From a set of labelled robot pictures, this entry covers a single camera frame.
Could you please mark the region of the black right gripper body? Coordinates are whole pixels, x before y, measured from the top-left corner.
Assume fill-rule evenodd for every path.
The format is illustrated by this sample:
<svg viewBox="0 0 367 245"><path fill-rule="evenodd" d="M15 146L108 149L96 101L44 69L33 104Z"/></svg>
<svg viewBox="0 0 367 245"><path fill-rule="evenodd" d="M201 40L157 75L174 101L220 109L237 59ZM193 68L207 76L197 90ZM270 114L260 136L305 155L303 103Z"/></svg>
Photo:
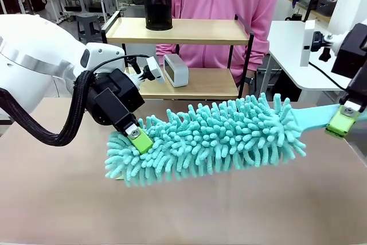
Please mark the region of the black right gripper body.
<svg viewBox="0 0 367 245"><path fill-rule="evenodd" d="M332 51L336 58L332 73L354 78L366 62L366 25L356 24L348 33L335 37Z"/></svg>

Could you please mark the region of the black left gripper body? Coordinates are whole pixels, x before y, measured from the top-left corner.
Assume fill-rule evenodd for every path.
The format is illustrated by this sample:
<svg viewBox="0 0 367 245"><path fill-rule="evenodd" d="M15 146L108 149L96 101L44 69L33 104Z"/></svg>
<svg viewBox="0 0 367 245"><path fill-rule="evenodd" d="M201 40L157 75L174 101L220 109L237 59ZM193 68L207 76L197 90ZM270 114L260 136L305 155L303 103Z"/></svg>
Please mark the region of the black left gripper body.
<svg viewBox="0 0 367 245"><path fill-rule="evenodd" d="M96 123L114 126L125 133L132 126L139 126L134 115L145 101L133 81L121 70L95 76L87 96L86 110Z"/></svg>

